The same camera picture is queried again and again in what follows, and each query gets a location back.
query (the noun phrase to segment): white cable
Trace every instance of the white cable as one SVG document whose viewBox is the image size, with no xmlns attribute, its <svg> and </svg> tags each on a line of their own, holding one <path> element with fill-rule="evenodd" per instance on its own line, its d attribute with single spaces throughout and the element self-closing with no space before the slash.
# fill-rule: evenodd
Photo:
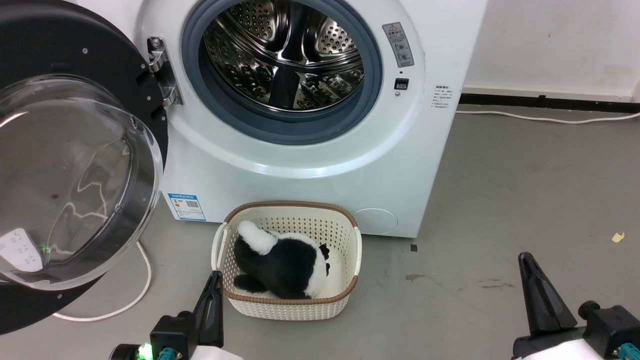
<svg viewBox="0 0 640 360">
<path fill-rule="evenodd" d="M 589 122 L 598 122 L 598 121 L 627 120 L 627 119 L 632 119 L 634 117 L 640 117 L 640 113 L 637 113 L 637 114 L 631 114 L 631 115 L 622 116 L 622 117 L 600 117 L 595 119 L 571 121 L 571 120 L 550 119 L 548 117 L 528 117 L 528 116 L 522 116 L 522 115 L 515 115 L 512 113 L 504 113 L 502 111 L 456 111 L 456 114 L 471 114 L 471 115 L 493 114 L 493 115 L 509 116 L 509 117 L 514 117 L 514 118 L 524 119 L 524 120 L 549 121 L 549 122 L 558 122 L 560 124 L 571 124 L 571 125 L 587 124 Z"/>
<path fill-rule="evenodd" d="M 145 284 L 145 287 L 142 289 L 142 292 L 140 293 L 140 295 L 138 295 L 138 297 L 136 297 L 135 300 L 133 300 L 129 305 L 119 310 L 113 311 L 112 313 L 108 313 L 102 316 L 94 316 L 93 318 L 76 318 L 73 316 L 63 315 L 60 313 L 55 313 L 53 314 L 53 316 L 55 316 L 56 318 L 61 318 L 63 320 L 69 320 L 73 322 L 95 322 L 98 320 L 104 320 L 107 318 L 111 318 L 112 316 L 116 316 L 118 314 L 124 313 L 125 311 L 129 310 L 134 305 L 136 305 L 145 296 L 145 294 L 147 293 L 147 290 L 149 290 L 149 286 L 151 285 L 151 264 L 149 263 L 149 258 L 147 257 L 147 253 L 145 252 L 145 249 L 142 247 L 142 243 L 138 241 L 136 244 L 138 245 L 138 249 L 140 250 L 140 255 L 142 255 L 142 258 L 145 260 L 145 264 L 147 265 L 147 283 Z"/>
</svg>

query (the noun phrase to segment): laundry basket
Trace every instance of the laundry basket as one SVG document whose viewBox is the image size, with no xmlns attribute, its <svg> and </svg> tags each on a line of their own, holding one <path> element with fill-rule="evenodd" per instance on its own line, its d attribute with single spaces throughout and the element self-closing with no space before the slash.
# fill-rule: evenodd
<svg viewBox="0 0 640 360">
<path fill-rule="evenodd" d="M 234 286 L 242 272 L 236 264 L 234 244 L 237 225 L 255 222 L 264 230 L 304 233 L 329 248 L 331 265 L 325 289 L 315 299 L 280 299 L 273 294 L 254 295 Z M 223 294 L 242 314 L 274 320 L 322 320 L 338 315 L 358 282 L 362 237 L 355 219 L 346 210 L 315 202 L 268 201 L 242 205 L 231 212 L 216 232 L 211 266 L 223 274 Z"/>
</svg>

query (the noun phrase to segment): plush toy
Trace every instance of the plush toy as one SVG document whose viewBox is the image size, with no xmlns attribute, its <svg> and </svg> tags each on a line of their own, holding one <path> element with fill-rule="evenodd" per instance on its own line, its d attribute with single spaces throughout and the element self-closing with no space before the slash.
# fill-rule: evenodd
<svg viewBox="0 0 640 360">
<path fill-rule="evenodd" d="M 234 279 L 251 293 L 272 292 L 282 299 L 317 297 L 329 275 L 329 249 L 300 233 L 259 229 L 251 221 L 238 225 L 234 255 L 245 274 Z"/>
</svg>

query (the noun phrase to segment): metal hinge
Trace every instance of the metal hinge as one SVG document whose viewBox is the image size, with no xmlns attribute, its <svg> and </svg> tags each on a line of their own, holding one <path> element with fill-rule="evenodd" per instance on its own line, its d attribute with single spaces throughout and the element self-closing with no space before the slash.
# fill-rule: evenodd
<svg viewBox="0 0 640 360">
<path fill-rule="evenodd" d="M 164 39 L 161 37 L 149 37 L 147 41 L 147 49 L 151 57 L 148 65 L 151 71 L 160 83 L 160 90 L 163 96 L 163 106 L 171 106 L 174 104 L 183 105 L 184 101 L 175 80 L 175 74 L 171 66 L 169 53 L 164 45 Z"/>
</svg>

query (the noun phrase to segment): white wall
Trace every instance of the white wall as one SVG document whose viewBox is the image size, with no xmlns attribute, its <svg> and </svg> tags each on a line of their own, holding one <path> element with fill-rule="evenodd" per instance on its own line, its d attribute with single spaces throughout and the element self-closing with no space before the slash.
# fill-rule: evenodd
<svg viewBox="0 0 640 360">
<path fill-rule="evenodd" d="M 464 92 L 640 102 L 639 0 L 489 0 Z"/>
</svg>

